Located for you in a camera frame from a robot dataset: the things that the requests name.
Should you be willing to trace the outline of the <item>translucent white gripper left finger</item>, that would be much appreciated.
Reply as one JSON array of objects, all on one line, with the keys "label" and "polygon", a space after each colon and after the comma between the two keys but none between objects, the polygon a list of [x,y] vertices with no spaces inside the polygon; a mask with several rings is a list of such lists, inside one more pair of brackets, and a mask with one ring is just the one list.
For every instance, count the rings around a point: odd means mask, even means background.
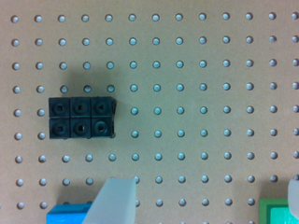
[{"label": "translucent white gripper left finger", "polygon": [[96,196],[82,224],[135,224],[136,183],[110,178]]}]

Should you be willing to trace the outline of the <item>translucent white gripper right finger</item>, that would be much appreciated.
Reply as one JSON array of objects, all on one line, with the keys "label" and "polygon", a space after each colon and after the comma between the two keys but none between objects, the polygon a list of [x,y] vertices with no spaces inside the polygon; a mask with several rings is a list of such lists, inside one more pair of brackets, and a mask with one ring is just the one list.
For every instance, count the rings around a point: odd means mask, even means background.
[{"label": "translucent white gripper right finger", "polygon": [[292,179],[288,185],[288,205],[291,214],[299,217],[299,181]]}]

